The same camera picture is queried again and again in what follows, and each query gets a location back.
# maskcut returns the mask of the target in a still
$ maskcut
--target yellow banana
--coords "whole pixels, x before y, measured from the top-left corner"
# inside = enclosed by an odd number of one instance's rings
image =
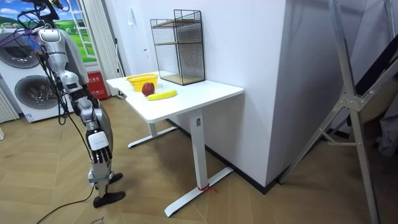
[[[161,99],[166,99],[166,98],[170,98],[173,97],[177,94],[176,90],[171,90],[171,91],[166,91],[163,93],[155,93],[155,94],[151,94],[149,96],[147,96],[148,100],[161,100]]]

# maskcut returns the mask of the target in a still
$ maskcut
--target red apple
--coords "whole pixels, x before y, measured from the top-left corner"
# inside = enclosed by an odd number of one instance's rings
[[[149,96],[155,93],[155,85],[153,83],[145,83],[142,87],[142,94]]]

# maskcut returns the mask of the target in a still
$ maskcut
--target wooden floor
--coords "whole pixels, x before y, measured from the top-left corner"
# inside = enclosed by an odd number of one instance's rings
[[[146,123],[123,100],[103,104],[113,125],[113,170],[124,174],[110,191],[124,190],[126,198],[94,209],[94,192],[88,201],[61,208],[43,223],[370,223],[356,149],[324,142],[283,186],[266,195],[232,173],[215,185],[218,193],[208,190],[166,218],[164,208],[196,186],[190,139],[174,131],[128,149],[128,143],[148,135]],[[34,124],[19,119],[0,126],[6,136],[0,141],[0,223],[36,223],[53,208],[88,196],[89,161],[71,122],[59,126],[56,119]],[[158,129],[169,126],[157,123]],[[224,167],[206,156],[209,175]],[[370,158],[382,223],[398,223],[397,158],[385,159],[374,150]]]

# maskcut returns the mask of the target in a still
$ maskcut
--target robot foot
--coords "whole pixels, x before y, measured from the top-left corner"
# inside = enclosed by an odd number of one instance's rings
[[[120,201],[126,196],[124,192],[106,193],[103,198],[96,197],[93,202],[95,208]]]
[[[109,180],[109,184],[115,183],[116,181],[122,179],[122,177],[123,177],[122,173],[113,174],[112,179]]]

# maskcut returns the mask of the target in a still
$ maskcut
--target white curtain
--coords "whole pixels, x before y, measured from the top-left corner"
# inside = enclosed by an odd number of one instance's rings
[[[0,123],[18,119],[18,113],[0,87]]]

